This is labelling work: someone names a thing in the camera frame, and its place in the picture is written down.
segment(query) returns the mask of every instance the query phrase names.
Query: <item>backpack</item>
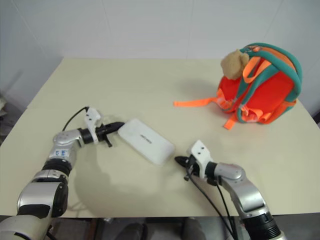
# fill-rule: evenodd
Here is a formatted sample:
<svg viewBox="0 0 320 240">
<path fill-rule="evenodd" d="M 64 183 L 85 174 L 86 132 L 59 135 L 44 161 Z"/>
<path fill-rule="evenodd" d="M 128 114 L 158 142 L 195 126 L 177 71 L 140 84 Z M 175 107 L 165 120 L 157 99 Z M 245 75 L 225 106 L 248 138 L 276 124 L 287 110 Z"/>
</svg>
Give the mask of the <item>backpack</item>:
<svg viewBox="0 0 320 240">
<path fill-rule="evenodd" d="M 223 76 L 216 97 L 195 101 L 175 101 L 176 107 L 199 107 L 217 103 L 225 113 L 233 113 L 225 123 L 269 124 L 292 109 L 301 92 L 302 69 L 289 52 L 266 43 L 252 43 L 240 49 L 249 55 L 242 76 Z"/>
</svg>

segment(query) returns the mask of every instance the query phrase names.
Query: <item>white power bank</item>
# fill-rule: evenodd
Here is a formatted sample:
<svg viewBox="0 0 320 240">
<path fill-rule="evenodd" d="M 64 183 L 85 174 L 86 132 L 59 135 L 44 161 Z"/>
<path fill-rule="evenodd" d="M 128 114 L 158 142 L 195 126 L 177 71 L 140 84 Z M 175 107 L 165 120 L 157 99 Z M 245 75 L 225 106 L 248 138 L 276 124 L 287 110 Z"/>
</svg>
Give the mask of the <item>white power bank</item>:
<svg viewBox="0 0 320 240">
<path fill-rule="evenodd" d="M 171 142 L 136 118 L 124 124 L 118 134 L 156 165 L 164 164 L 175 151 Z"/>
</svg>

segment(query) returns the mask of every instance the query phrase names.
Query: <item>floor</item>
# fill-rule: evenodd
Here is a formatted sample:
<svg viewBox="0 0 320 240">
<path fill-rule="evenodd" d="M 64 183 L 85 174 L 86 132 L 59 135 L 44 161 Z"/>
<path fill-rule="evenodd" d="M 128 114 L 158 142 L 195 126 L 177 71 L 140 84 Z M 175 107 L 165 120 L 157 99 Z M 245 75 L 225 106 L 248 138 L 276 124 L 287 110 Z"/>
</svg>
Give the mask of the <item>floor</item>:
<svg viewBox="0 0 320 240">
<path fill-rule="evenodd" d="M 0 216 L 0 222 L 6 216 Z M 196 217 L 207 240 L 232 240 L 218 217 Z M 180 240 L 182 218 L 106 218 L 94 225 L 90 219 L 56 218 L 51 233 L 57 240 L 115 240 L 120 231 L 131 223 L 146 223 L 148 240 Z M 288 240 L 320 240 L 320 213 L 275 216 Z M 237 220 L 239 240 L 249 240 L 246 230 Z"/>
</svg>

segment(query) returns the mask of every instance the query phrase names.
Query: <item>beige plush toy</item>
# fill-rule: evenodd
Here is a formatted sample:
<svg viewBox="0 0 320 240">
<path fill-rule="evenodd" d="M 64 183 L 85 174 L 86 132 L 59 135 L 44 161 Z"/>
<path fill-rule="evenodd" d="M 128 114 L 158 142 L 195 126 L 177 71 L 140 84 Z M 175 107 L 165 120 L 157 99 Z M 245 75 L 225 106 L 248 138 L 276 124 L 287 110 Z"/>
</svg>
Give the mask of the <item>beige plush toy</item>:
<svg viewBox="0 0 320 240">
<path fill-rule="evenodd" d="M 229 53 L 221 61 L 223 75 L 228 79 L 236 80 L 242 75 L 242 72 L 249 62 L 249 55 L 242 53 L 239 49 Z"/>
</svg>

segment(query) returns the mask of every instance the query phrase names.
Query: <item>black cable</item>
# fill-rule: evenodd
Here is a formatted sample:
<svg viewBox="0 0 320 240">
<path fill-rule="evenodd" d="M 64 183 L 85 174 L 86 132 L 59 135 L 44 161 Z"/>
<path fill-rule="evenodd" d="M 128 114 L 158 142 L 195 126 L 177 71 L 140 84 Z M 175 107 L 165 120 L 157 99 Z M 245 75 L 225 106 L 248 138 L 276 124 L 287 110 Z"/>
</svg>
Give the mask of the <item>black cable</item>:
<svg viewBox="0 0 320 240">
<path fill-rule="evenodd" d="M 46 232 L 46 235 L 48 238 L 50 238 L 51 240 L 58 240 L 55 236 L 53 236 L 49 231 Z"/>
<path fill-rule="evenodd" d="M 188 168 L 186 167 L 186 174 L 188 175 L 189 179 L 191 180 L 191 182 L 196 186 L 196 188 L 205 196 L 205 198 L 209 201 L 209 203 L 211 204 L 211 206 L 214 208 L 214 210 L 218 213 L 218 215 L 220 216 L 223 224 L 225 225 L 226 229 L 229 231 L 229 233 L 231 234 L 231 236 L 233 237 L 233 239 L 236 239 L 234 236 L 234 233 L 232 232 L 232 230 L 230 229 L 230 227 L 228 226 L 226 220 L 224 219 L 224 217 L 222 216 L 221 212 L 218 210 L 218 208 L 216 207 L 216 205 L 212 202 L 212 200 L 210 199 L 210 197 L 205 193 L 205 191 L 195 182 L 195 180 L 192 178 L 190 172 L 188 171 Z"/>
<path fill-rule="evenodd" d="M 89 107 L 88 106 L 85 106 L 83 108 L 81 108 L 79 111 L 77 111 L 67 122 L 66 124 L 64 125 L 63 129 L 62 129 L 62 132 L 64 130 L 66 130 L 68 124 L 71 122 L 72 119 L 74 119 L 75 116 L 77 116 L 80 112 L 82 112 L 83 110 L 85 110 L 86 112 L 88 111 Z"/>
<path fill-rule="evenodd" d="M 227 204 L 226 204 L 226 201 L 225 201 L 225 198 L 224 198 L 224 195 L 222 194 L 222 191 L 219 187 L 219 185 L 217 184 L 216 187 L 218 188 L 219 190 L 219 193 L 220 193 L 220 196 L 222 198 L 222 202 L 223 202 L 223 205 L 224 205 L 224 208 L 225 208 L 225 211 L 226 211 L 226 214 L 228 216 L 228 219 L 229 219 L 229 223 L 230 223 L 230 226 L 231 226 L 231 229 L 232 229 L 232 232 L 233 232 L 233 238 L 235 240 L 238 240 L 238 236 L 237 236 L 237 230 L 236 230 L 236 223 L 234 221 L 234 219 L 231 218 L 230 214 L 229 214 L 229 210 L 228 210 L 228 207 L 227 207 Z"/>
</svg>

